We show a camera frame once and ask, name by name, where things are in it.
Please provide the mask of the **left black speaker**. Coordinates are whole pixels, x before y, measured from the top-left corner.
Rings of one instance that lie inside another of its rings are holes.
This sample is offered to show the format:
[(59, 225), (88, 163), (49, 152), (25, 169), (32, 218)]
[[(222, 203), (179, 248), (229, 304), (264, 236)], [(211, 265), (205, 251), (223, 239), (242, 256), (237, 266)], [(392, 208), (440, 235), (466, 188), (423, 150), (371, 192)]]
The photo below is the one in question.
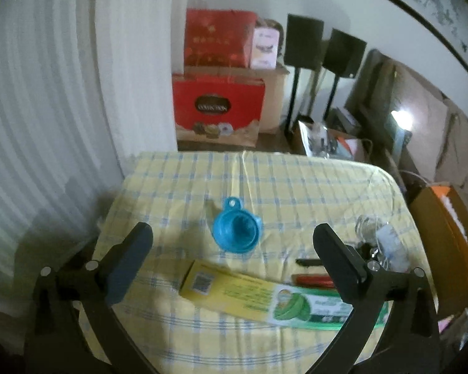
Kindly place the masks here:
[(315, 70), (319, 65), (324, 22), (296, 14), (288, 14), (285, 37), (285, 65), (296, 69)]

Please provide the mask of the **brown sofa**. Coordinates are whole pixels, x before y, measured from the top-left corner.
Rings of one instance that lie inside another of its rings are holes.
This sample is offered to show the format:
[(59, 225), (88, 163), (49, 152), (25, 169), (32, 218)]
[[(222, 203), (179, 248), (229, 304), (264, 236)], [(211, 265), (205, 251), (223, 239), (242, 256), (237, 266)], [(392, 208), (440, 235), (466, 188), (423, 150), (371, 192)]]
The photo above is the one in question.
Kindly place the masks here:
[(428, 182), (448, 182), (468, 195), (468, 117), (439, 88), (409, 66), (373, 49), (367, 54), (346, 108), (380, 149), (391, 149), (393, 112), (406, 112), (399, 168)]

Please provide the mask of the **blue collapsible funnel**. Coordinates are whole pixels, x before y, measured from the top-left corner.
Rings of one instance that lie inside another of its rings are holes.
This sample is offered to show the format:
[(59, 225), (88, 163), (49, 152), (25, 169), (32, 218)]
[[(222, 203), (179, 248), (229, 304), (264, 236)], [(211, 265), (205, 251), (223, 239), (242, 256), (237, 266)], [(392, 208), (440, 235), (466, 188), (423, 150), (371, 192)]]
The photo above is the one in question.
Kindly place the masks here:
[(253, 251), (262, 237), (262, 219), (243, 207), (241, 199), (229, 197), (213, 222), (213, 237), (225, 252), (245, 254)]

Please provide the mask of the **brown cardboard box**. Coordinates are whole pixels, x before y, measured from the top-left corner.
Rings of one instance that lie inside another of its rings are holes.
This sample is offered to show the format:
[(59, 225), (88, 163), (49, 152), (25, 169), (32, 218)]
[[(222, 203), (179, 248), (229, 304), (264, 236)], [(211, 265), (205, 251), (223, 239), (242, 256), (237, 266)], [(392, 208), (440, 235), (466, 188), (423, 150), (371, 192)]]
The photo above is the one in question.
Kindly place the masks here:
[(218, 76), (239, 76), (262, 79), (265, 83), (265, 97), (259, 121), (259, 132), (276, 133), (280, 126), (285, 102), (285, 81), (290, 72), (277, 64), (275, 69), (244, 69), (227, 67), (185, 66), (186, 74), (207, 74)]

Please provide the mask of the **middle brown sofa cushion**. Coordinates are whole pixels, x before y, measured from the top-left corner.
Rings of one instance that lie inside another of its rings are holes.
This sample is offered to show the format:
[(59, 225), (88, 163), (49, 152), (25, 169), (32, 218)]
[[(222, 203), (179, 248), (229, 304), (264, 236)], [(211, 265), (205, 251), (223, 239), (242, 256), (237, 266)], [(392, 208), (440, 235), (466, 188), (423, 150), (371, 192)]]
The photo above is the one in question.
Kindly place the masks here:
[(445, 141), (436, 167), (436, 181), (450, 182), (468, 194), (468, 118), (454, 102), (443, 100), (448, 108)]

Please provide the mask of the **right black speaker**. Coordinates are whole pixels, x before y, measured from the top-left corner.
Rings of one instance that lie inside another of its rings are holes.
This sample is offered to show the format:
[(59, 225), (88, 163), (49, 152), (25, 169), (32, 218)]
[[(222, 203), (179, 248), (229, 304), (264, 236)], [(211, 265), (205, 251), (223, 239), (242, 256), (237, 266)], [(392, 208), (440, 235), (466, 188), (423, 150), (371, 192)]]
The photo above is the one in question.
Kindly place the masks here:
[(340, 78), (354, 79), (360, 69), (367, 42), (333, 29), (323, 67)]

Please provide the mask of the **orange lined cardboard box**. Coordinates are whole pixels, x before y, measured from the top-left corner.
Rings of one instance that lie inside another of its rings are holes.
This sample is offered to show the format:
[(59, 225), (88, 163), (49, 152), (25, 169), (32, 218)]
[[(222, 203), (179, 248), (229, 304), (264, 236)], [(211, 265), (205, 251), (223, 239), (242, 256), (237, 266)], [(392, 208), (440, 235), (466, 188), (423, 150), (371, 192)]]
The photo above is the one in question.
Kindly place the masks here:
[(408, 205), (426, 253), (438, 318), (468, 307), (468, 207), (455, 187), (422, 188)]

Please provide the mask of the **red pen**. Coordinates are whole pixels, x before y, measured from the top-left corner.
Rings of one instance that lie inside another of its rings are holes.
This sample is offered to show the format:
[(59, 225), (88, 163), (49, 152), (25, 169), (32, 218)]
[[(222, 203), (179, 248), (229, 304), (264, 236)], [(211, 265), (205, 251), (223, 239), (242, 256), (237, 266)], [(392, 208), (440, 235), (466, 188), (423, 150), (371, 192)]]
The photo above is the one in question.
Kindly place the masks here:
[(293, 274), (291, 280), (294, 285), (305, 288), (335, 288), (332, 278), (327, 274)]

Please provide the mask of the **open box of clutter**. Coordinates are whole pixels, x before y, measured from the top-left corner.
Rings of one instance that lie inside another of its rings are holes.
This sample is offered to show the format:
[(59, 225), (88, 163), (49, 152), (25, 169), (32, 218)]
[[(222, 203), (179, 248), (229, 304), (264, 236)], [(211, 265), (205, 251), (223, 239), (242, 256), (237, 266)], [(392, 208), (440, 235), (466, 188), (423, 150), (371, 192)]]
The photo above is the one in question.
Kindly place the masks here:
[(299, 115), (291, 127), (291, 150), (294, 154), (369, 163), (373, 143)]

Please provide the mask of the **clear plastic bag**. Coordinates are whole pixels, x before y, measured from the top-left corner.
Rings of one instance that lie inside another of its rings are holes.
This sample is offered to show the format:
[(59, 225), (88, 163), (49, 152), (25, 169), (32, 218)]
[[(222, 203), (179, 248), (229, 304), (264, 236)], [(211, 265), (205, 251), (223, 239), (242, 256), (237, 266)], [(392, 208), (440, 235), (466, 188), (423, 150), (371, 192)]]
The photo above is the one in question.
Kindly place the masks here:
[(409, 271), (408, 251), (390, 223), (376, 216), (361, 215), (355, 232), (359, 239), (356, 250), (365, 261), (374, 260), (385, 270), (396, 273)]

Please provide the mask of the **red chocolate collection box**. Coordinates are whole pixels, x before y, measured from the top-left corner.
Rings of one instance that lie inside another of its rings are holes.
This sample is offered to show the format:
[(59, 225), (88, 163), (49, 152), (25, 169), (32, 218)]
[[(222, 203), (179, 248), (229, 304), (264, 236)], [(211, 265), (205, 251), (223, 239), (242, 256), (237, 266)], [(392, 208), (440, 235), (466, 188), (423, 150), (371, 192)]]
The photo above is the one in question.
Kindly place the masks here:
[(262, 79), (208, 74), (172, 76), (177, 139), (254, 147), (265, 97)]

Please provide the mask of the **left brown sofa cushion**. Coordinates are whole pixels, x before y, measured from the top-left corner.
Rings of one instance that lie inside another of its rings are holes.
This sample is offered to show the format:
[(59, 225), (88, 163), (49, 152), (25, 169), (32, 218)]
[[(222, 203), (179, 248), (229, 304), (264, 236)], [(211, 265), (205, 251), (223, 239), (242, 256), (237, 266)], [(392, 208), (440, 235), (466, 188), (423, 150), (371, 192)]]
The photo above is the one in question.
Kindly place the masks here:
[(392, 62), (388, 98), (389, 112), (399, 114), (410, 127), (406, 152), (412, 166), (421, 177), (434, 181), (449, 120), (441, 92), (411, 69)]

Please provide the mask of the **black pen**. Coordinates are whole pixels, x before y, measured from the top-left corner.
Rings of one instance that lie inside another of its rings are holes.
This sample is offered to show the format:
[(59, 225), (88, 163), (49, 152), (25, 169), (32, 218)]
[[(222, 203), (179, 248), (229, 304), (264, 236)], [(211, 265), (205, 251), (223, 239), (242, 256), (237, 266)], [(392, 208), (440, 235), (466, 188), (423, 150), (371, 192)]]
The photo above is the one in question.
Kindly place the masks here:
[(309, 268), (309, 267), (319, 267), (323, 265), (323, 262), (318, 258), (309, 258), (309, 259), (297, 259), (296, 264), (300, 267)]

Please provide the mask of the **brown sofa cushion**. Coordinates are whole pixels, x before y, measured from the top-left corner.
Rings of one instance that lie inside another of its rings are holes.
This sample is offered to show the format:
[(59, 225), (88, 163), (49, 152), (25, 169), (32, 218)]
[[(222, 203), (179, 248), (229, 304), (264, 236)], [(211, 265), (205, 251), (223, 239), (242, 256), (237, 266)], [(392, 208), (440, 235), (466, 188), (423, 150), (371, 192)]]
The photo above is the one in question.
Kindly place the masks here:
[(436, 167), (436, 181), (450, 182), (468, 194), (468, 118), (454, 102), (443, 100), (448, 108), (445, 141)]
[(406, 152), (412, 166), (421, 177), (434, 181), (449, 120), (441, 92), (411, 69), (392, 62), (388, 98), (389, 112), (399, 114), (410, 127)]

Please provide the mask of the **pink white small box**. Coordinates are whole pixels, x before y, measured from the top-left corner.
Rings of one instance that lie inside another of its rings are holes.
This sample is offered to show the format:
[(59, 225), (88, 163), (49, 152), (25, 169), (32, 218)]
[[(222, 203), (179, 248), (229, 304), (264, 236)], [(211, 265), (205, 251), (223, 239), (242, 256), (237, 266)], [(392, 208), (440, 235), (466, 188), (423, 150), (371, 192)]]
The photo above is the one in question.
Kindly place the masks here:
[(257, 27), (253, 31), (250, 57), (251, 69), (275, 69), (278, 57), (280, 33), (277, 29)]

